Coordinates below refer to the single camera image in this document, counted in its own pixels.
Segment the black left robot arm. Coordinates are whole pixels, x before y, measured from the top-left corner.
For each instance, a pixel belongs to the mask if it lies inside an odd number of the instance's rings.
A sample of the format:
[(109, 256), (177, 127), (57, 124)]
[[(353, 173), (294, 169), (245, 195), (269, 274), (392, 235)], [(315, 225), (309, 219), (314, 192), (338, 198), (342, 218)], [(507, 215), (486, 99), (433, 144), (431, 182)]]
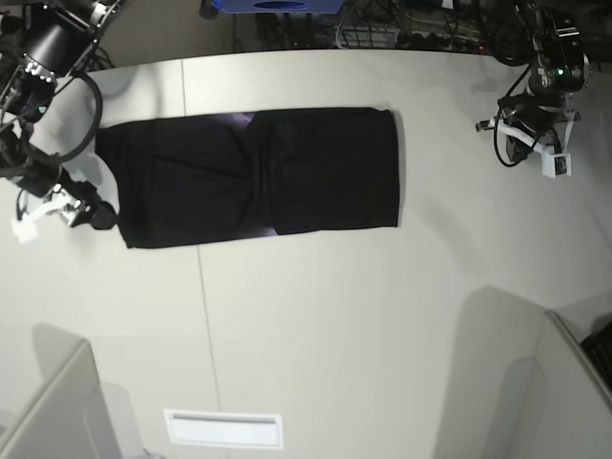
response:
[(526, 67), (497, 101), (495, 115), (475, 130), (492, 132), (495, 156), (506, 168), (537, 154), (544, 175), (569, 176), (568, 143), (580, 115), (567, 101), (584, 88), (589, 71), (576, 18), (540, 1), (512, 5), (530, 45)]

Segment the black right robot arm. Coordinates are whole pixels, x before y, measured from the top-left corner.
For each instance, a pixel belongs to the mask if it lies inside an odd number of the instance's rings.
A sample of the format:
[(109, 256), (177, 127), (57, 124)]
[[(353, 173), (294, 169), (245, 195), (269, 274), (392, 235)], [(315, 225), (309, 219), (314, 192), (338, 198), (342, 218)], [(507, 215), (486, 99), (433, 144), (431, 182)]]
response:
[[(99, 62), (99, 42), (119, 12), (120, 1), (42, 1), (21, 15), (1, 14), (1, 176), (22, 195), (42, 200), (40, 212), (57, 214), (70, 227), (110, 230), (117, 213), (97, 188), (75, 181), (65, 164), (94, 140), (103, 97), (89, 76)], [(48, 154), (31, 142), (34, 126), (63, 91), (60, 78), (81, 80), (94, 99), (92, 123), (74, 148)]]

